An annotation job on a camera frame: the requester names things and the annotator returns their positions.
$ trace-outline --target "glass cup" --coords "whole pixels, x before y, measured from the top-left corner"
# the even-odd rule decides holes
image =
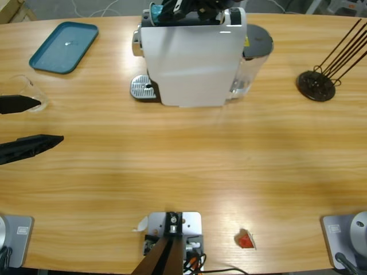
[[[29,112],[39,112],[48,105],[47,96],[25,75],[18,74],[4,82],[0,82],[0,96],[21,95],[36,99],[41,105],[28,109]]]

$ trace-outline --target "wood grain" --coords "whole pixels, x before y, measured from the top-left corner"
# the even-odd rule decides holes
[[[202,214],[207,269],[250,273],[330,268],[320,217],[367,205],[367,93],[363,61],[332,101],[295,87],[355,18],[250,14],[275,50],[243,100],[222,108],[138,103],[145,73],[131,37],[138,17],[73,19],[100,34],[67,75],[28,60],[62,21],[0,25],[0,81],[25,74],[50,98],[41,113],[0,117],[0,143],[39,133],[65,140],[0,167],[0,209],[35,219],[26,266],[131,273],[142,256],[133,233],[152,211]],[[257,250],[234,236],[248,229]]]

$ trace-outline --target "coffee machine lid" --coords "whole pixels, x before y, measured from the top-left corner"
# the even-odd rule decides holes
[[[247,38],[243,52],[246,60],[267,56],[273,48],[273,39],[268,31],[257,25],[247,25]]]

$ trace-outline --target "red object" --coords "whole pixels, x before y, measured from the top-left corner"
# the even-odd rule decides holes
[[[241,248],[254,248],[253,243],[248,233],[246,233],[241,238],[239,238],[239,245]]]

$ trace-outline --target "white coffee machine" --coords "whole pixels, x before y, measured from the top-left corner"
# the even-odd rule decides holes
[[[163,8],[151,4],[134,32],[132,49],[145,58],[148,74],[133,79],[132,96],[168,106],[224,105],[243,57],[244,9],[231,7],[206,20],[198,16],[205,12],[200,9],[161,22]]]

